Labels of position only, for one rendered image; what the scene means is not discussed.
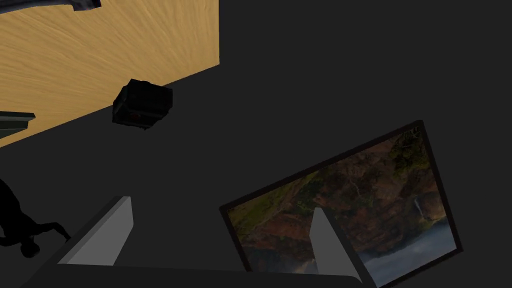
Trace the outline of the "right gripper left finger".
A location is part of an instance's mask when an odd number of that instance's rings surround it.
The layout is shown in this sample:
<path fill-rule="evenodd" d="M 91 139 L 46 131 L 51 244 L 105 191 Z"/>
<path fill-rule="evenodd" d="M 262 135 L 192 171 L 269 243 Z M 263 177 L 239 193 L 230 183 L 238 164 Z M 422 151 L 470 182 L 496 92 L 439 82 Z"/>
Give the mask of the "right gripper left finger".
<path fill-rule="evenodd" d="M 116 195 L 44 265 L 113 266 L 133 226 L 131 197 Z"/>

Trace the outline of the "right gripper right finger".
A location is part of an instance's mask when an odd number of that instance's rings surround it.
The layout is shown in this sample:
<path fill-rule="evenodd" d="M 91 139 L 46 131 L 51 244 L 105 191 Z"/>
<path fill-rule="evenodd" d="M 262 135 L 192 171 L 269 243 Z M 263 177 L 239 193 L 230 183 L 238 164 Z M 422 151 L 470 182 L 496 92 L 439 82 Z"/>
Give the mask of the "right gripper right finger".
<path fill-rule="evenodd" d="M 318 273 L 357 279 L 362 288 L 377 288 L 331 210 L 316 207 L 309 229 Z"/>

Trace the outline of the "framed landscape picture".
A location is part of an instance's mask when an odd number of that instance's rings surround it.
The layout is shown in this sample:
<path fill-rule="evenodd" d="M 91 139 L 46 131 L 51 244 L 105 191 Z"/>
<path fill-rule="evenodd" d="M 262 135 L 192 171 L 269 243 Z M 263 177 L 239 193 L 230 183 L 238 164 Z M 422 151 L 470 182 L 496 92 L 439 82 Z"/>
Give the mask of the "framed landscape picture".
<path fill-rule="evenodd" d="M 244 269 L 319 274 L 333 218 L 375 288 L 392 288 L 463 251 L 422 120 L 219 208 Z"/>

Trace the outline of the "black box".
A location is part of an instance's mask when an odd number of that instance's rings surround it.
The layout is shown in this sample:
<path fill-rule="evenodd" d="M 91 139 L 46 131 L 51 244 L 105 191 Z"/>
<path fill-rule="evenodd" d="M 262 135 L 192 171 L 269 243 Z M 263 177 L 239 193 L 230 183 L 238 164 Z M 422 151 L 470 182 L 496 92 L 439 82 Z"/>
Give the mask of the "black box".
<path fill-rule="evenodd" d="M 131 79 L 112 104 L 112 122 L 147 130 L 164 119 L 173 107 L 173 90 Z"/>

